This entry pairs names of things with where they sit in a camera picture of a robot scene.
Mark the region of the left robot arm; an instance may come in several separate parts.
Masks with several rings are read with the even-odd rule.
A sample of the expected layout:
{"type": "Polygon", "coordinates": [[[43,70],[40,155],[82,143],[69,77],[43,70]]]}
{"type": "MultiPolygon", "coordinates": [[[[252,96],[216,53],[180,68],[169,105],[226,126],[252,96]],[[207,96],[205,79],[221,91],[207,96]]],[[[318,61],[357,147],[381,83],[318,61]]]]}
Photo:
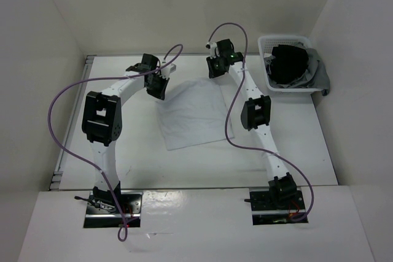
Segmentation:
{"type": "Polygon", "coordinates": [[[107,212],[122,206],[120,180],[116,170],[115,146],[122,132],[122,106],[137,92],[146,92],[164,100],[173,63],[160,63],[150,54],[125,70],[124,78],[102,91],[90,91],[85,97],[82,132],[87,136],[97,166],[93,202],[107,212]]]}

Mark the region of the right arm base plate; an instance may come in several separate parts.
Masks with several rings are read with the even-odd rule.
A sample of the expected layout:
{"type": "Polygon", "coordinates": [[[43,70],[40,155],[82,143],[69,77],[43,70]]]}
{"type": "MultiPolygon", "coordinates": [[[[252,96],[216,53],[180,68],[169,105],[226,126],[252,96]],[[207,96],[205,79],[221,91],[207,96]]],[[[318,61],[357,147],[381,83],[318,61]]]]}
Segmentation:
{"type": "Polygon", "coordinates": [[[308,218],[303,217],[306,206],[301,190],[297,190],[289,200],[277,204],[267,190],[250,190],[244,202],[251,207],[254,226],[308,223],[308,218]]]}

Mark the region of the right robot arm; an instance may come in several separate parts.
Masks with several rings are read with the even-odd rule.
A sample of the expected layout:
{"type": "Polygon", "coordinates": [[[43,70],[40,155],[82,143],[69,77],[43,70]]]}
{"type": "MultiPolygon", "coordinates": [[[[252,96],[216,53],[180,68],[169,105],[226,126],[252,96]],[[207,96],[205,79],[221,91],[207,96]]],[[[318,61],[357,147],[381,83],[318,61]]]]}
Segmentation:
{"type": "Polygon", "coordinates": [[[249,131],[258,144],[269,154],[265,162],[269,186],[269,203],[282,209],[291,203],[297,193],[296,183],[285,162],[279,158],[278,149],[270,128],[271,98],[264,95],[255,84],[241,52],[236,52],[230,39],[208,42],[209,57],[206,61],[209,77],[229,74],[240,87],[244,99],[240,115],[242,127],[249,131]]]}

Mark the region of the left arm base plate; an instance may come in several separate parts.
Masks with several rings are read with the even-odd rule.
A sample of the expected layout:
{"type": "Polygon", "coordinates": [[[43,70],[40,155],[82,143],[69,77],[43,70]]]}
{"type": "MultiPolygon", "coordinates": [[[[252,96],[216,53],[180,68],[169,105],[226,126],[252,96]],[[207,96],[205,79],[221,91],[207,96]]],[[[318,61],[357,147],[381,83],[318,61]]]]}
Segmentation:
{"type": "Polygon", "coordinates": [[[121,212],[128,228],[139,228],[141,224],[142,192],[122,191],[118,210],[115,204],[96,200],[91,192],[87,198],[75,196],[74,199],[87,203],[84,228],[120,228],[123,225],[121,212]]]}

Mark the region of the white skirt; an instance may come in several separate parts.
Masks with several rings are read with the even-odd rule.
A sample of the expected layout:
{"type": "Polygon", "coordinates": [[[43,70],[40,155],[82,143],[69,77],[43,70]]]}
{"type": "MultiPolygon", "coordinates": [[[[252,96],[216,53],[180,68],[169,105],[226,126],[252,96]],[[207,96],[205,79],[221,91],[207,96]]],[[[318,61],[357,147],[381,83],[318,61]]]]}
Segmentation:
{"type": "Polygon", "coordinates": [[[220,86],[208,78],[185,81],[156,103],[166,149],[223,141],[228,109],[220,86]]]}

